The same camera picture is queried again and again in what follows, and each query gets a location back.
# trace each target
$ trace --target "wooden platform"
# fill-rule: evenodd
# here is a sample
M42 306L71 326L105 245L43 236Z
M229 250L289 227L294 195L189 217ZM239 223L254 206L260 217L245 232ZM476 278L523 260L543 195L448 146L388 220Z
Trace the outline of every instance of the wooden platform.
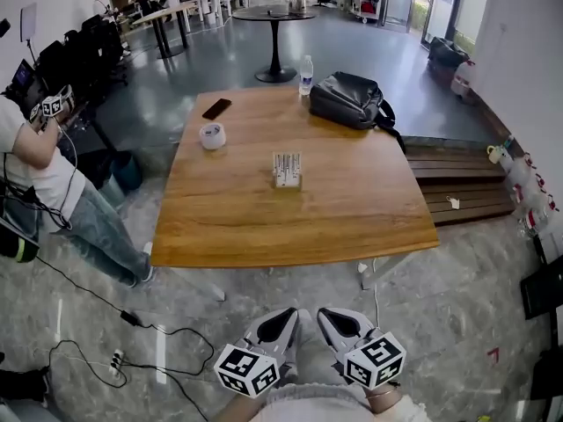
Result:
M509 215L515 204L504 170L475 149L408 147L406 157L436 226ZM460 200L453 209L448 197Z

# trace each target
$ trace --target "bracelet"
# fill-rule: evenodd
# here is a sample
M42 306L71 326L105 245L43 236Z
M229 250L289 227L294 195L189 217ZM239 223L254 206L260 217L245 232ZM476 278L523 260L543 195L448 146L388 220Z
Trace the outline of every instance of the bracelet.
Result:
M366 398L368 400L370 400L371 398L383 397L383 396L386 396L387 394L391 394L392 392L395 392L396 390L397 390L397 388L391 389L391 390L388 390L387 392L382 392L381 394L374 394L373 396L369 396L369 397L366 397Z

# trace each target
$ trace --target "smartphone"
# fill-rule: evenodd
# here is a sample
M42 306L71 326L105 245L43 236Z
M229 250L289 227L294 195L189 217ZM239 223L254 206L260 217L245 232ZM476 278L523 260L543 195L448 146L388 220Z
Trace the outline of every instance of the smartphone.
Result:
M220 98L217 102L211 106L204 114L204 119L215 120L216 117L232 105L230 100L225 98Z

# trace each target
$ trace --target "round black table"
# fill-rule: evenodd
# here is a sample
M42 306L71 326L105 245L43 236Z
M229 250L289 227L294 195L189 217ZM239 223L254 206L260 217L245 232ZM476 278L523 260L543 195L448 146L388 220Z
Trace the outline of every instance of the round black table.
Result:
M255 22L269 22L272 26L272 63L270 67L257 72L255 76L266 83L285 83L291 80L297 72L291 67L282 67L280 65L280 56L278 55L278 25L280 22L288 22L290 20L306 20L315 18L315 12L307 11L302 15L289 14L287 5L271 5L271 6L253 6L244 8L233 13L233 18L240 20L249 20Z

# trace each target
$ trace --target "white tag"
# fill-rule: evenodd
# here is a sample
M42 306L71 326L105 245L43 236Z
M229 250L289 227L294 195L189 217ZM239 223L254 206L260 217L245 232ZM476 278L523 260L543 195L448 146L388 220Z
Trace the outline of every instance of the white tag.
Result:
M459 200L458 199L452 199L449 195L448 197L446 197L446 200L451 203L451 207L454 209L459 209Z

